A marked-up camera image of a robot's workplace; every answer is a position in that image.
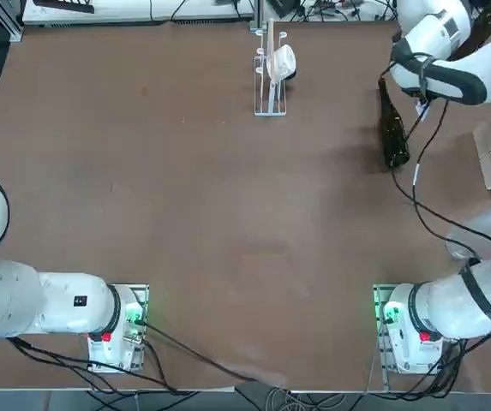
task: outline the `table surface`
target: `table surface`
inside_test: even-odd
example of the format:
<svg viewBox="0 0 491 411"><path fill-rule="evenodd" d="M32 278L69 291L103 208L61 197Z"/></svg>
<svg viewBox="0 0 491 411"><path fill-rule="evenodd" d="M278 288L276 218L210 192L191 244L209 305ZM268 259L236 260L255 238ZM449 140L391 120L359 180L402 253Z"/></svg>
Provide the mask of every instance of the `table surface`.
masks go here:
<svg viewBox="0 0 491 411"><path fill-rule="evenodd" d="M373 284L457 266L381 164L376 80L397 27L286 28L298 74L281 118L253 116L258 38L245 25L28 30L0 81L0 182L12 205L0 255L149 283L151 322L269 384L363 391ZM412 124L413 102L392 83L391 94ZM420 125L413 157L441 108ZM423 161L419 198L450 217L491 206L471 135L489 113L452 104ZM28 339L87 355L77 336ZM178 387L236 382L153 341ZM415 379L392 375L391 387ZM83 386L0 341L0 387ZM376 361L370 389L383 388ZM491 392L491 343L467 357L457 390Z"/></svg>

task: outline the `cable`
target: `cable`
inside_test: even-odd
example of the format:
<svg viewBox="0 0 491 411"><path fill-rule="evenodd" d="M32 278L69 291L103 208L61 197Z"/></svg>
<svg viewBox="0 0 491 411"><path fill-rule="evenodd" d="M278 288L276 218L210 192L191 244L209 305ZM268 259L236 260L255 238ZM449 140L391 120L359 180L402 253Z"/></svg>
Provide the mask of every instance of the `cable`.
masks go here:
<svg viewBox="0 0 491 411"><path fill-rule="evenodd" d="M354 0L350 0L350 2L351 2L351 5L354 7L354 14L357 16L357 19L359 21L361 21L362 20L362 17L360 16L361 13L356 6L356 2Z"/></svg>
<svg viewBox="0 0 491 411"><path fill-rule="evenodd" d="M83 379L85 382L87 382L88 384L90 384L95 390L99 391L99 392L102 392L104 394L118 394L122 397L127 397L128 395L126 394L123 394L121 393L120 391L118 391L116 388L114 388L106 378L98 375L96 372L93 372L91 370L87 370L86 368L83 368L83 367L80 367L80 366L71 366L71 365L68 365L66 363L64 363L63 361L60 361L60 360L56 360L57 362L54 362L54 361L50 361L50 360L45 360L43 358L39 358L39 357L36 357L34 355L31 355L30 353L26 352L20 345L18 345L17 343L13 342L12 339L8 338L8 340L13 344L13 346L21 353L23 354L24 356L26 356L27 358L29 358L30 360L34 360L36 362L39 362L39 363L42 363L42 364L49 364L49 365L53 365L53 366L60 366L61 368L67 368L69 369L70 371L74 372L78 377L80 377L81 379ZM85 372L85 373L88 373L88 374L91 374L93 375L94 377L100 379L103 383L106 384L106 386L108 388L110 388L111 391L105 391L101 388L99 388L95 383L93 383L90 379L88 379L87 377L79 374L77 372L77 370L80 370L82 372Z"/></svg>
<svg viewBox="0 0 491 411"><path fill-rule="evenodd" d="M451 242L453 244L459 245L460 247L464 247L466 250L468 250L470 253L472 253L472 255L474 255L477 259L481 260L481 258L479 257L479 254L472 247L470 247L470 246L462 243L461 241L457 241L457 240L454 240L452 238L445 237L444 235L438 234L435 231L433 231L428 226L428 224L426 223L426 221L424 220L424 218L422 218L422 215L421 215L420 210L418 208L418 203L416 202L416 182L417 182L417 178L418 178L418 172L420 170L420 163L422 161L422 157L424 156L424 153L426 152L426 150L428 149L428 147L430 146L430 144L432 144L432 142L434 141L435 137L439 133L440 128L441 128L441 125L443 124L443 120L445 119L445 115L447 113L448 107L449 107L449 100L446 100L445 106L443 107L443 112L441 113L440 121L438 122L438 125L435 128L434 133L429 138L429 140L426 142L426 144L424 145L424 147L421 149L420 154L418 155L418 159L416 160L415 175L413 177L413 186L412 186L412 195L411 195L411 197L412 197L412 200L413 200L413 206L415 207L416 216L418 217L418 219L422 223L422 226L426 229L426 231L428 233L430 233L431 235L433 235L433 236L435 236L435 237L437 237L437 238L439 238L439 239L441 239L441 240L443 240L445 242Z"/></svg>
<svg viewBox="0 0 491 411"><path fill-rule="evenodd" d="M351 407L350 409L348 409L348 411L353 411L357 407L357 404L359 404L359 402L365 397L365 394L360 394L359 397L354 401L354 403L351 404Z"/></svg>
<svg viewBox="0 0 491 411"><path fill-rule="evenodd" d="M422 119L424 118L424 115L426 114L426 112L428 111L428 109L430 108L430 105L432 104L432 100L429 100L425 105L424 105L424 108L422 109L422 112L418 115L418 117L416 118L413 126L410 128L409 130L409 133L407 133L407 135L405 136L405 142L409 141L411 135L413 134L413 132L416 130L416 128L418 127L418 124L420 124L420 122L422 121Z"/></svg>
<svg viewBox="0 0 491 411"><path fill-rule="evenodd" d="M290 18L289 22L293 21L298 14L298 11L304 7L304 4L306 3L306 0L302 0L302 3L300 3L300 6L296 7L295 9L295 14Z"/></svg>
<svg viewBox="0 0 491 411"><path fill-rule="evenodd" d="M146 326L150 330L157 332L162 337L168 339L169 341L171 341L172 343L174 343L175 345L177 345L180 349L183 349L184 351L186 351L189 354L193 355L195 358L197 358L199 360L202 360L203 362L206 362L210 366L213 366L213 367L217 368L218 370L220 370L222 372L225 372L226 374L228 374L228 375L230 375L230 376L232 376L234 378L241 379L242 381L245 381L245 382L258 382L258 380L255 379L255 378L247 377L245 375L240 374L239 372L234 372L234 371L226 368L225 366L220 365L218 362L215 362L214 360L211 360L210 358L206 357L205 355L202 355L202 354L198 353L197 351L195 351L194 349L192 349L188 345L184 344L183 342L178 341L174 337L171 337L169 334L167 334L166 332L160 330L159 328L154 327L153 325L148 324L146 321L138 320L138 321L135 321L135 324Z"/></svg>
<svg viewBox="0 0 491 411"><path fill-rule="evenodd" d="M477 230L475 230L475 229L471 229L470 227L467 227L467 226L465 226L465 225L463 225L463 224L461 224L461 223L458 223L458 222L456 222L456 221L454 221L454 220L451 220L450 218L447 218L447 217L445 217L445 216L443 216L443 215L439 214L437 211L432 210L432 209L431 209L431 208L429 208L427 205L424 205L423 203L421 203L419 200L414 200L414 199L413 199L413 198L410 196L410 194L408 194L408 193L407 193L407 192L404 190L404 188L403 188L403 187L401 187L401 185L399 184L398 179L397 179L396 174L395 174L395 170L393 170L393 171L392 171L392 178L393 178L393 182L394 182L394 184L395 184L396 188L399 190L399 192L400 192L400 193L401 193L403 196L405 196L405 197L406 197L408 200L410 200L411 202L415 201L415 202L416 202L416 204L417 204L419 207L423 208L424 210L426 210L427 212L429 212L429 213L430 213L430 214L432 214L433 216L435 216L435 217L439 218L440 220L445 221L446 223L452 224L452 225L454 225L454 226L456 226L456 227L459 227L460 229L463 229L463 230L465 230L465 231L470 232L471 234L474 234L474 235L479 235L480 237L483 237L483 238L485 238L485 239L487 239L487 240L491 241L491 236L490 236L490 235L486 235L485 233L482 233L481 231L477 231Z"/></svg>
<svg viewBox="0 0 491 411"><path fill-rule="evenodd" d="M265 410L266 411L276 411L276 407L274 405L277 395L278 394L283 394L285 398L285 403L278 409L278 411L283 411L284 409L289 408L288 406L290 405L298 405L300 406L299 409L303 411L306 408L316 408L319 410L330 410L330 409L335 409L344 401L346 400L346 394L343 393L337 393L337 394L332 394L328 396L327 398L321 400L320 402L314 402L313 400L311 403L305 402L304 400L300 399L299 397L293 395L293 393L289 392L288 390L283 390L280 388L272 388L267 396L266 396L266 401L265 401ZM328 402L331 400L334 400L335 398L342 396L342 398L339 399L339 401L333 405L326 405Z"/></svg>
<svg viewBox="0 0 491 411"><path fill-rule="evenodd" d="M161 366L161 361L159 360L158 352L155 350L155 348L149 341L142 340L142 343L146 346L146 348L148 348L148 350L152 354L152 357L156 363L156 367L158 368L159 377L161 378L161 381L163 381L165 387L169 387L168 389L169 391L171 391L171 393L177 392L175 388L171 387L167 383L167 378L165 377L165 373L163 372L163 367Z"/></svg>
<svg viewBox="0 0 491 411"><path fill-rule="evenodd" d="M241 19L242 15L239 13L239 9L237 8L237 0L231 0L232 4L234 5L234 9L236 10L237 13L237 18Z"/></svg>
<svg viewBox="0 0 491 411"><path fill-rule="evenodd" d="M253 407L255 407L257 409L257 411L262 411L262 408L260 408L258 405L256 405L256 403L253 400L251 400L248 396L243 394L237 387L235 387L234 390L236 390L236 393L239 394L240 396L242 396L245 401L247 401L249 404L251 404Z"/></svg>
<svg viewBox="0 0 491 411"><path fill-rule="evenodd" d="M173 11L173 14L171 15L171 18L169 21L174 21L175 20L175 15L177 15L177 11L180 10L180 8L186 3L186 0L182 0L181 3L178 5L177 9Z"/></svg>
<svg viewBox="0 0 491 411"><path fill-rule="evenodd" d="M121 411L121 409L119 408L116 408L114 407L113 405L109 404L108 402L98 398L97 396L95 396L92 392L90 391L85 391L85 393L90 396L91 398L94 398L95 400L97 400L97 402L100 402L102 404L102 408L109 408L111 409L112 411Z"/></svg>
<svg viewBox="0 0 491 411"><path fill-rule="evenodd" d="M348 16L347 16L347 15L345 15L345 14L344 14L342 11L340 11L339 9L336 9L336 8L335 8L334 12L335 12L335 13L337 13L338 15L342 15L346 21L350 21L350 19L348 19Z"/></svg>
<svg viewBox="0 0 491 411"><path fill-rule="evenodd" d="M398 18L398 12L396 11L396 9L394 7L392 7L390 5L390 0L387 0L386 2L383 2L381 0L371 0L373 2L377 2L377 3L380 3L382 4L383 6L386 6L386 9L384 10L384 14L383 16L386 18L386 12L388 11L388 9L390 9L390 11L392 11L392 14L393 14L393 17L394 18Z"/></svg>
<svg viewBox="0 0 491 411"><path fill-rule="evenodd" d="M197 396L198 394L200 394L199 391L193 392L189 396L185 396L184 398L173 402L171 405L168 405L167 407L163 407L163 408L158 409L158 411L166 411L167 409L171 409L173 407L176 407L178 404L185 402L185 401L189 400L190 398L192 398L193 396Z"/></svg>
<svg viewBox="0 0 491 411"><path fill-rule="evenodd" d="M19 337L13 337L13 338L10 338L9 340L11 342L15 342L20 348L27 349L27 350L30 350L30 351L34 351L34 352L36 352L38 354L43 354L43 355L47 355L47 356L55 356L59 360L66 360L66 361L70 361L70 362L77 362L79 364L87 364L87 365L91 364L91 365L103 366L103 367L106 367L106 368L110 368L112 370L123 372L123 373L128 374L128 375L131 375L133 377L137 377L137 378L140 378L140 379L144 379L146 381L153 382L155 384L161 385L164 388L168 389L168 387L166 387L164 385L163 381L160 381L160 380L158 380L156 378L148 377L146 375L141 375L141 374L138 374L136 372L125 370L124 368L121 368L119 366L113 366L113 365L110 365L110 364L105 364L104 362L100 362L100 361L82 360L82 359L77 359L77 358L73 358L73 357L68 357L66 355L60 355L60 354L52 353L51 351L47 351L47 350L44 350L44 349L41 349L41 348L34 347L31 343L26 342L26 341L22 340Z"/></svg>
<svg viewBox="0 0 491 411"><path fill-rule="evenodd" d="M393 66L396 65L396 62L392 62L381 74L380 74L380 77L383 77L384 75L386 75L391 69ZM427 104L424 106L421 114L416 118L415 120L415 123L413 124L413 126L410 128L410 131L409 133L407 133L407 135L405 136L405 141L408 141L409 138L412 136L412 134L415 132L416 128L418 127L418 125L420 124L420 121L423 119L424 117L424 114L426 114L426 111L428 110L428 107L431 105L431 100L427 102ZM408 200L412 201L414 204L416 204L417 206L423 208L424 210L426 210L427 212L429 212L430 214L432 214L433 216L439 218L440 220L443 220L445 221L446 223L449 223L451 225L454 225L455 227L459 227L460 229L463 229L465 231L468 231L469 233L473 234L473 235L479 235L480 237L484 238L485 240L488 240L488 241L491 241L491 236L490 235L487 235L485 233L482 233L481 231L477 231L475 229L471 229L470 227L467 227L459 222L456 222L454 220L451 220L450 218L448 217L445 217L441 214L439 214L438 212L432 210L431 208L429 208L427 205L424 205L422 202L416 200L416 199L413 199L413 197L408 194L407 192L405 192L405 190L399 185L398 183L398 180L397 180L397 177L396 177L396 174L395 174L395 170L392 170L392 178L393 178L393 182L396 186L396 188L399 190L399 192L404 196L406 197Z"/></svg>
<svg viewBox="0 0 491 411"><path fill-rule="evenodd" d="M112 405L112 404L114 404L116 402L120 402L120 401L122 401L122 400L124 400L126 398L131 397L131 396L145 396L145 395L150 395L150 394L167 394L167 392L165 392L165 391L136 391L134 394L132 394L130 396L124 396L124 397L116 398L115 400L109 401L109 402L106 403L106 405L103 404L102 407L98 407L94 411L102 411L108 405Z"/></svg>
<svg viewBox="0 0 491 411"><path fill-rule="evenodd" d="M320 16L321 16L321 21L325 23L325 19L323 18L323 9L321 8L321 0L317 0L317 3L320 8Z"/></svg>

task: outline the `black cable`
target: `black cable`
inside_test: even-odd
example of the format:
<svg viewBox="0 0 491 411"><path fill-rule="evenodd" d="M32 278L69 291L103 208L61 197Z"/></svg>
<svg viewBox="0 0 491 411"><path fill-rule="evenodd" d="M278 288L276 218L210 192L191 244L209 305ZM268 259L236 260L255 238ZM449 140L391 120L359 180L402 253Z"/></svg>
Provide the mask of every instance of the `black cable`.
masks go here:
<svg viewBox="0 0 491 411"><path fill-rule="evenodd" d="M256 405L256 403L254 403L253 400L251 400L248 396L243 394L237 387L235 387L234 390L236 390L236 393L239 394L240 396L242 396L245 401L247 401L249 404L251 404L253 407L255 407L257 411L264 411L262 408L260 408L258 405Z"/></svg>
<svg viewBox="0 0 491 411"><path fill-rule="evenodd" d="M380 77L383 77L384 75L386 75L391 69L393 66L395 66L397 63L396 62L392 62L381 74L380 74ZM408 141L409 138L412 136L412 134L415 132L416 128L418 127L418 125L420 124L420 121L422 120L422 118L424 117L424 114L426 113L426 110L428 109L428 107L431 105L431 101L428 101L426 103L426 105L424 106L424 109L422 110L421 114L416 118L415 120L415 123L413 124L413 126L410 128L409 130L409 133L407 133L407 135L405 136L405 141ZM475 229L471 229L470 227L467 227L459 222L456 222L454 220L451 220L450 218L448 217L445 217L441 214L439 214L438 212L432 210L431 208L429 208L427 205L424 205L422 202L416 200L416 199L413 199L412 196L410 194L408 194L398 183L398 180L397 180L397 177L396 177L396 174L395 174L395 170L392 171L392 178L393 178L393 182L396 186L396 188L399 190L399 192L405 196L408 200L412 201L413 203L417 204L419 207L423 208L424 210L426 210L427 212L429 212L430 214L432 214L433 216L439 218L440 220L443 220L445 221L446 223L449 223L451 225L454 225L455 227L459 227L460 229L463 229L465 231L468 231L469 233L471 234L474 234L474 235L479 235L480 237L484 238L485 240L488 240L488 241L491 241L491 236L490 235L487 235L485 233L482 233L481 231L477 231Z"/></svg>
<svg viewBox="0 0 491 411"><path fill-rule="evenodd" d="M345 15L345 14L344 14L342 11L340 11L339 9L336 9L336 8L335 8L334 12L335 12L335 13L337 13L338 15L342 15L346 21L350 21L350 19L348 19L348 16L347 16L347 15Z"/></svg>
<svg viewBox="0 0 491 411"><path fill-rule="evenodd" d="M171 15L171 18L169 21L174 21L175 20L175 15L177 15L177 11L180 10L180 8L183 6L183 4L186 3L186 0L182 0L181 3L178 5L177 9L173 11L173 14Z"/></svg>
<svg viewBox="0 0 491 411"><path fill-rule="evenodd" d="M312 406L314 407L314 409L316 411L320 411L320 409L317 406L317 403L314 401L314 398L312 398L312 396L310 394L306 394L306 396L308 397L308 399L310 400L310 402L312 402Z"/></svg>
<svg viewBox="0 0 491 411"><path fill-rule="evenodd" d="M113 366L113 365L110 365L110 364L105 364L104 362L100 362L100 361L94 361L94 360L82 360L82 359L78 359L78 358L73 358L73 357L68 357L66 355L60 355L60 354L56 354L56 353L52 353L51 351L47 351L47 350L44 350L44 349L41 349L41 348L37 348L37 347L34 347L32 344L30 344L29 342L26 342L24 340L22 340L21 338L18 338L18 337L13 337L11 338L10 340L12 341L15 341L21 348L23 349L28 349L28 350L31 350L31 351L34 351L38 354L43 354L43 355L48 355L48 356L56 356L59 360L66 360L66 361L70 361L70 362L77 362L79 364L92 364L92 365L97 365L97 366L104 366L106 368L110 368L112 370L116 370L116 371L119 371L119 372L123 372L127 375L131 375L133 377L137 377L137 378L140 378L140 379L144 379L146 381L150 381L152 383L155 383L155 384L158 384L158 385L161 385L163 386L164 388L167 388L165 387L165 385L163 384L163 381L160 381L156 378L152 378L152 377L148 377L146 375L141 375L141 374L138 374L136 372L132 372L132 371L128 371L128 370L125 370L124 368L121 368L119 366Z"/></svg>
<svg viewBox="0 0 491 411"><path fill-rule="evenodd" d="M161 378L161 381L163 381L164 387L171 394L173 394L175 396L179 395L178 390L175 387L171 386L167 382L167 378L165 377L165 373L163 372L163 367L161 366L161 360L159 359L158 352L155 350L155 348L153 347L153 345L149 341L142 340L142 343L146 346L146 348L148 348L148 351L150 351L150 354L152 354L152 357L156 363L156 367L158 368L159 377Z"/></svg>
<svg viewBox="0 0 491 411"><path fill-rule="evenodd" d="M149 341L142 340L142 343L146 346L146 348L148 348L148 350L152 354L152 357L156 362L156 367L158 368L159 377L165 383L165 385L167 385L167 378L165 377L165 373L163 372L163 367L161 366L161 361L159 360L158 352L155 350L155 348Z"/></svg>
<svg viewBox="0 0 491 411"><path fill-rule="evenodd" d="M306 0L302 0L302 3L300 3L300 6L296 7L295 9L295 14L290 18L289 22L293 21L298 14L298 11L304 7L304 4L306 3Z"/></svg>
<svg viewBox="0 0 491 411"><path fill-rule="evenodd" d="M119 408L116 408L114 407L113 405L109 404L108 402L104 401L103 399L101 398L98 398L97 396L95 396L92 392L90 391L85 391L85 393L90 396L91 398L94 398L95 400L97 400L97 402L100 402L102 404L102 408L109 408L111 409L112 411L121 411L121 409Z"/></svg>
<svg viewBox="0 0 491 411"><path fill-rule="evenodd" d="M321 8L321 0L318 0L317 3L318 7L320 8L321 21L325 23L325 19L323 18L323 9Z"/></svg>
<svg viewBox="0 0 491 411"><path fill-rule="evenodd" d="M401 185L399 184L398 182L398 179L396 177L396 174L395 174L395 170L392 171L392 178L393 178L393 183L395 184L396 188L399 190L399 192L405 196L408 200L410 200L411 202L415 201L416 204L423 208L424 210L426 210L427 212L429 212L430 214L432 214L434 217L437 217L439 218L440 220L443 220L445 221L446 223L449 223L449 224L452 224L456 227L459 227L460 229L463 229L464 231L468 231L470 232L471 234L475 234L475 235L479 235L480 237L483 237L489 241L491 241L491 236L490 235L486 235L485 233L482 233L481 231L477 231L475 229L471 229L470 227L467 227L461 223L458 223L454 220L451 220L450 218L447 218L441 214L439 214L437 211L434 211L432 210L431 208L429 208L427 205L424 205L422 202L420 202L419 200L413 200L413 198L410 196L410 194L408 194L403 187L401 187Z"/></svg>
<svg viewBox="0 0 491 411"><path fill-rule="evenodd" d="M424 105L424 108L422 108L421 113L418 115L418 117L416 118L415 122L413 123L413 126L410 128L409 133L407 133L407 135L405 136L405 142L409 141L410 137L415 132L416 128L418 127L418 125L420 124L420 122L422 121L422 119L424 118L424 115L426 114L426 112L430 108L430 105L431 104L432 104L432 101L429 100Z"/></svg>
<svg viewBox="0 0 491 411"><path fill-rule="evenodd" d="M181 402L185 402L185 401L189 400L190 398L192 398L193 396L197 396L198 394L200 394L199 391L193 392L189 396L185 396L184 398L182 398L182 399L180 399L178 401L173 402L171 405L168 405L167 407L160 408L157 411L166 411L167 409L171 409L173 407L176 407Z"/></svg>
<svg viewBox="0 0 491 411"><path fill-rule="evenodd" d="M102 392L104 394L118 394L122 397L127 397L128 395L126 394L123 394L122 392L118 391L113 385L111 385L108 380L104 377L102 377L101 375L98 375L96 372L93 372L91 370L88 370L86 368L83 368L83 367L80 367L80 366L71 366L69 364L66 364L64 363L63 361L60 361L60 360L56 360L57 362L54 362L54 361L50 361L50 360L46 360L46 359L43 359L43 358L39 358L39 357L36 357L34 355L31 355L30 353L28 353L24 348L22 348L20 345L18 345L18 343L15 343L12 341L12 339L8 338L9 342L13 344L13 346L21 353L23 354L24 356L26 356L27 358L29 358L30 360L34 360L36 362L39 362L39 363L42 363L42 364L48 364L48 365L53 365L53 366L60 366L61 368L66 368L66 369L69 369L70 371L74 372L75 374L77 374L78 377L80 377L82 380L84 380L85 382L87 382L88 384L90 384L95 390L99 391L99 392ZM103 390L101 388L99 388L95 383L93 383L90 379L88 379L87 377L79 374L77 372L77 370L80 370L82 372L85 372L85 373L88 373L88 374L91 374L93 375L94 377L100 379L111 391L106 391L106 390Z"/></svg>
<svg viewBox="0 0 491 411"><path fill-rule="evenodd" d="M138 320L138 321L135 321L135 324L146 326L150 330L157 332L162 337L168 339L169 341L171 341L172 343L177 345L179 348L183 349L184 351L187 351L189 354L193 355L194 357L198 358L199 360L206 362L210 366L213 366L213 367L217 368L218 370L225 372L226 374L228 374L234 378L241 379L242 381L245 381L245 382L258 382L258 380L255 378L247 377L245 375L240 374L239 372L234 372L234 371L226 368L225 366L220 365L218 362L215 362L214 360L211 360L210 358L206 357L205 355L198 353L197 351L195 351L194 349L192 349L188 345L184 344L183 342L178 341L174 337L171 337L169 334L160 330L159 328L148 324L146 321Z"/></svg>
<svg viewBox="0 0 491 411"><path fill-rule="evenodd" d="M392 11L393 17L396 19L398 18L398 12L394 7L390 5L390 0L387 0L386 2L383 2L382 0L373 0L373 1L386 6L386 9L384 10L384 14L383 14L384 17L386 17L386 12L388 11L388 9L390 9Z"/></svg>
<svg viewBox="0 0 491 411"><path fill-rule="evenodd" d="M354 0L350 0L350 2L351 2L351 5L354 7L354 14L357 16L357 19L359 21L361 21L362 20L362 17L360 16L361 13L356 6L356 2Z"/></svg>
<svg viewBox="0 0 491 411"><path fill-rule="evenodd" d="M413 186L412 186L412 191L411 191L411 193L412 193L411 197L412 197L412 201L413 201L413 206L415 207L416 216L418 217L418 219L422 223L422 226L426 229L426 231L428 233L430 233L431 235L433 235L433 236L435 236L435 237L437 237L440 240L443 240L445 242L451 242L453 244L459 245L460 247L464 247L466 250L468 250L470 253L472 253L472 255L474 255L477 259L480 259L479 254L472 247L462 243L461 241L457 241L457 240L454 240L452 238L445 237L444 235L438 234L435 231L433 231L428 226L428 224L426 223L424 218L422 218L422 215L421 215L420 210L418 208L418 203L416 202L416 180L418 178L418 171L420 169L420 163L422 161L422 157L424 156L424 153L426 152L426 150L428 149L430 144L432 144L432 142L434 141L437 134L440 132L441 125L443 124L443 120L445 119L445 115L447 113L448 107L449 107L449 100L446 100L445 106L443 107L443 112L441 113L440 121L438 122L434 133L429 138L429 140L426 142L424 147L421 149L420 154L418 155L418 159L416 160L415 176L413 177Z"/></svg>
<svg viewBox="0 0 491 411"><path fill-rule="evenodd" d="M234 5L234 9L236 10L237 13L237 18L241 19L242 15L239 13L239 9L237 9L237 0L231 0L232 4Z"/></svg>
<svg viewBox="0 0 491 411"><path fill-rule="evenodd" d="M354 401L353 404L351 404L351 407L348 411L353 411L356 407L357 407L357 404L359 404L359 402L365 398L365 396L367 396L367 394L360 394L359 397Z"/></svg>

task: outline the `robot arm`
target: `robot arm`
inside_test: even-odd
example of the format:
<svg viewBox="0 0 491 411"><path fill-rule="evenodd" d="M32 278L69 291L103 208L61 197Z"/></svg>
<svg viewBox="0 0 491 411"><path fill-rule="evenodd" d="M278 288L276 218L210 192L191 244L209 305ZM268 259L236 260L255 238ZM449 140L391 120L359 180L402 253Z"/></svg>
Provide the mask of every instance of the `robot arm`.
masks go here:
<svg viewBox="0 0 491 411"><path fill-rule="evenodd" d="M401 0L398 15L404 37L392 48L397 64L391 73L405 92L467 105L491 103L491 43L447 61L471 35L467 0Z"/></svg>
<svg viewBox="0 0 491 411"><path fill-rule="evenodd" d="M0 242L8 227L9 202L0 186ZM36 272L0 259L0 338L87 333L90 360L137 371L145 329L136 320L145 319L146 303L146 285L107 284L84 273Z"/></svg>

